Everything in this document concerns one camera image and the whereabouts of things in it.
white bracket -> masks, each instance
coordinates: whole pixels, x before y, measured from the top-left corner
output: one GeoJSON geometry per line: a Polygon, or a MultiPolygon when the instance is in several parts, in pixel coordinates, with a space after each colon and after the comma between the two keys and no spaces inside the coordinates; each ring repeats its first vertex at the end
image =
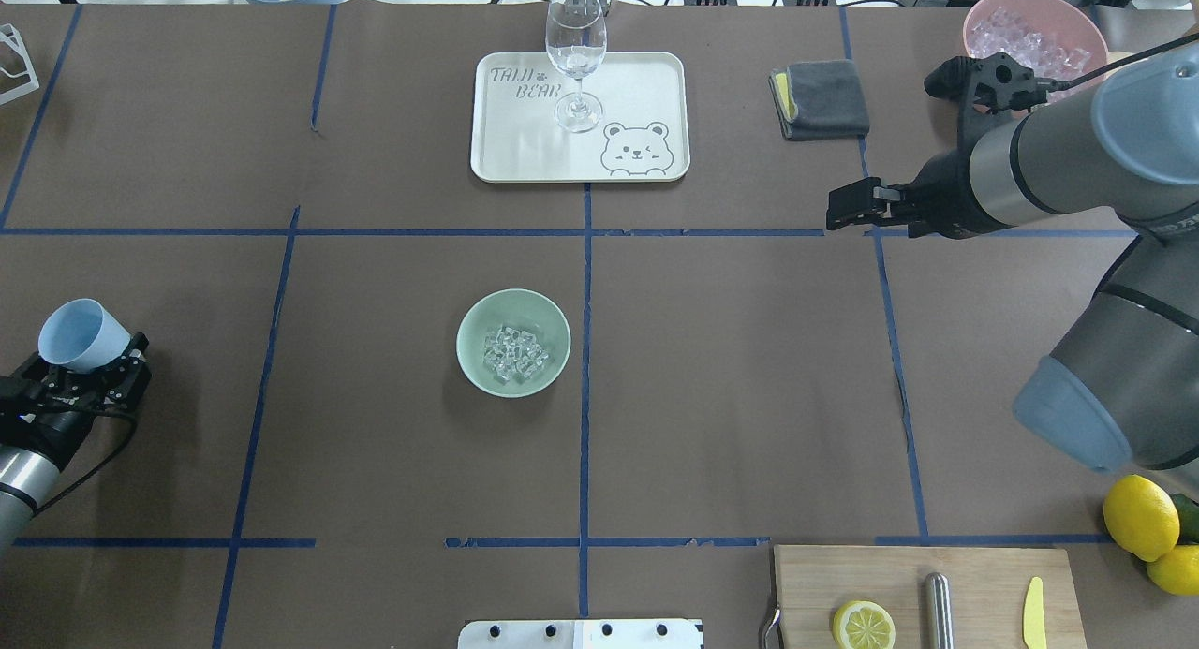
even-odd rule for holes
{"type": "Polygon", "coordinates": [[[37,91],[41,84],[37,82],[37,73],[34,72],[34,62],[29,59],[29,50],[25,49],[25,41],[20,38],[20,31],[12,24],[0,26],[0,104],[23,97],[37,91]]]}

gray cloth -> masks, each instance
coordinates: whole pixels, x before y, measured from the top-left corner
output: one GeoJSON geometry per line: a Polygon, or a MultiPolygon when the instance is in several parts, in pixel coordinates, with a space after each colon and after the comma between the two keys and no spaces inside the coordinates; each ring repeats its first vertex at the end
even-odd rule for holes
{"type": "MultiPolygon", "coordinates": [[[[770,85],[776,83],[771,74],[770,85]]],[[[806,61],[787,67],[795,116],[787,119],[779,95],[775,95],[783,138],[793,142],[866,136],[870,119],[852,61],[806,61]]]]}

plastic knife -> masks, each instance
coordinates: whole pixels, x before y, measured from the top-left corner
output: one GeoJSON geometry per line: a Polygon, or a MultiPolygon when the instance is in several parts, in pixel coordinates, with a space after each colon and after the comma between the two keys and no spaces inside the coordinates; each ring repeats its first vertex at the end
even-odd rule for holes
{"type": "Polygon", "coordinates": [[[1032,577],[1029,591],[1024,594],[1024,644],[1029,649],[1047,649],[1046,607],[1041,577],[1032,577]]]}

bear illustration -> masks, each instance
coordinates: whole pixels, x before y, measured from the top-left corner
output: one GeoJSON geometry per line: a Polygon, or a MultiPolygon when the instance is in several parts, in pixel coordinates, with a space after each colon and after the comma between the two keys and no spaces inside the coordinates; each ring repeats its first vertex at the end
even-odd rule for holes
{"type": "Polygon", "coordinates": [[[603,127],[608,145],[600,160],[613,176],[665,176],[674,163],[674,154],[667,146],[668,132],[662,122],[645,127],[609,122],[603,127]]]}

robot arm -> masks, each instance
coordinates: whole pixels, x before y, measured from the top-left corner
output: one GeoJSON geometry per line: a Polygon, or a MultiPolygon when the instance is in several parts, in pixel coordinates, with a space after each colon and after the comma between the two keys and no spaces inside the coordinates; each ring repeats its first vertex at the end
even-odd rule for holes
{"type": "Polygon", "coordinates": [[[1014,413],[1089,468],[1134,461],[1199,492],[1199,47],[1127,66],[1022,120],[1008,113],[1062,86],[1072,85],[1002,54],[947,61],[924,88],[959,103],[957,149],[909,184],[863,179],[831,192],[827,228],[905,224],[911,238],[968,239],[1115,209],[1140,236],[1014,413]]]}
{"type": "Polygon", "coordinates": [[[137,333],[120,356],[89,373],[53,366],[34,353],[12,375],[0,378],[0,557],[26,522],[121,451],[125,444],[50,498],[97,416],[134,423],[132,413],[150,383],[143,356],[147,344],[137,333]]]}
{"type": "Polygon", "coordinates": [[[864,179],[833,191],[829,229],[906,224],[914,238],[966,239],[1111,206],[1162,240],[1195,230],[1199,47],[1131,65],[1022,120],[1008,113],[1062,86],[1005,54],[941,65],[924,89],[959,103],[957,149],[926,163],[911,184],[864,179]]]}

